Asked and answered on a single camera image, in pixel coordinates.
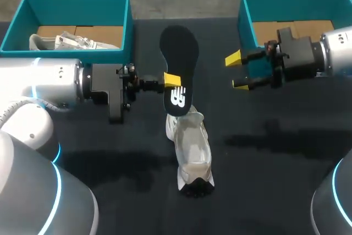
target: table surface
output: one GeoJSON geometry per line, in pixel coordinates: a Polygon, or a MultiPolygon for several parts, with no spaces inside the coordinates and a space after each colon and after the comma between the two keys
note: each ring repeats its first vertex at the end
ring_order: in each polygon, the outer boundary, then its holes
{"type": "MultiPolygon", "coordinates": [[[[280,90],[234,90],[226,56],[240,48],[236,18],[136,20],[140,75],[160,74],[162,30],[187,26],[200,56],[193,102],[204,114],[215,190],[187,198],[177,189],[174,145],[162,96],[141,92],[123,125],[86,103],[52,115],[59,165],[97,197],[97,234],[313,234],[310,202],[323,176],[350,149],[351,82],[315,79],[280,90]]],[[[0,37],[8,23],[0,23],[0,37]]]]}

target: cardboard box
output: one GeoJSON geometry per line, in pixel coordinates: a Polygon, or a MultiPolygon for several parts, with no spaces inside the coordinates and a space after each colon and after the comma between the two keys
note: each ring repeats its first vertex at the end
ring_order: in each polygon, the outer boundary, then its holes
{"type": "Polygon", "coordinates": [[[76,26],[39,26],[37,34],[41,37],[51,38],[61,35],[64,31],[75,34],[76,26]]]}
{"type": "MultiPolygon", "coordinates": [[[[317,41],[326,31],[352,26],[351,0],[241,0],[238,30],[241,53],[245,55],[270,39],[275,31],[290,26],[293,36],[311,36],[317,41]]],[[[252,78],[271,75],[270,64],[249,64],[252,78]]]]}
{"type": "Polygon", "coordinates": [[[320,40],[320,36],[327,31],[334,30],[330,20],[306,20],[306,21],[286,21],[286,22],[254,22],[253,29],[257,42],[263,46],[270,40],[278,41],[277,30],[291,28],[293,38],[309,36],[312,42],[320,40]]]}
{"type": "Polygon", "coordinates": [[[2,42],[0,55],[126,64],[131,62],[132,44],[130,0],[22,0],[2,42]],[[55,37],[64,31],[113,44],[119,49],[29,51],[31,34],[55,37]]]}
{"type": "Polygon", "coordinates": [[[56,37],[64,31],[119,48],[123,40],[123,26],[40,26],[37,34],[41,37],[56,37]]]}

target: cable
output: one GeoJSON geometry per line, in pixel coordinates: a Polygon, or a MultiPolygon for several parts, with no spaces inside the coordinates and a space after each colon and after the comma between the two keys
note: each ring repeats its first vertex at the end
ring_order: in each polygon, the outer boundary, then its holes
{"type": "Polygon", "coordinates": [[[0,129],[4,126],[6,121],[9,120],[9,118],[22,106],[26,104],[31,104],[35,103],[38,105],[44,105],[46,108],[49,108],[50,110],[56,111],[56,112],[68,112],[69,109],[67,108],[59,108],[57,106],[54,106],[53,104],[43,100],[43,99],[35,99],[33,97],[21,97],[17,101],[12,101],[9,102],[9,106],[7,109],[3,111],[2,114],[0,114],[0,129]]]}

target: black insole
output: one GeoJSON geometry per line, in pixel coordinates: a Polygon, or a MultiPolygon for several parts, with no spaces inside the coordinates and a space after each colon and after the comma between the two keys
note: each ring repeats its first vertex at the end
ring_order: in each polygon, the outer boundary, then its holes
{"type": "Polygon", "coordinates": [[[192,105],[193,75],[199,56],[198,42],[183,26],[169,26],[160,37],[167,73],[181,77],[181,87],[165,88],[164,107],[174,117],[184,116],[192,105]]]}

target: blue light ring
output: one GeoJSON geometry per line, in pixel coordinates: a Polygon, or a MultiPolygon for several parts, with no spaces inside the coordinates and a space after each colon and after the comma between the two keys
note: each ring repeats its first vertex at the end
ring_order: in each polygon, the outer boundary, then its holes
{"type": "MultiPolygon", "coordinates": [[[[38,62],[40,61],[40,57],[35,58],[35,60],[32,62],[32,67],[37,67],[38,66],[38,62]]],[[[32,97],[34,97],[35,99],[38,98],[37,95],[37,84],[35,84],[34,82],[32,82],[32,97]]]]}
{"type": "Polygon", "coordinates": [[[60,157],[60,154],[61,154],[61,144],[59,143],[59,151],[57,152],[56,154],[56,157],[55,159],[53,160],[53,163],[56,163],[56,161],[59,159],[60,157]]]}
{"type": "Polygon", "coordinates": [[[334,198],[335,198],[335,202],[337,204],[338,209],[340,210],[342,216],[345,218],[345,220],[347,221],[347,223],[352,227],[352,221],[350,220],[350,218],[347,216],[346,212],[343,210],[341,203],[337,197],[337,193],[336,193],[336,186],[335,186],[335,176],[336,176],[336,171],[337,168],[339,167],[341,161],[339,161],[339,163],[336,165],[335,169],[334,169],[334,173],[332,174],[332,191],[334,194],[334,198]]]}
{"type": "Polygon", "coordinates": [[[55,197],[55,201],[54,201],[54,205],[53,208],[48,216],[48,219],[46,220],[44,226],[42,227],[42,229],[39,231],[38,235],[44,235],[45,232],[48,230],[51,222],[53,221],[57,208],[59,206],[59,202],[60,202],[60,197],[61,197],[61,175],[59,172],[59,169],[57,168],[57,166],[52,163],[52,165],[54,166],[54,169],[56,171],[56,176],[57,176],[57,192],[56,192],[56,197],[55,197]]]}

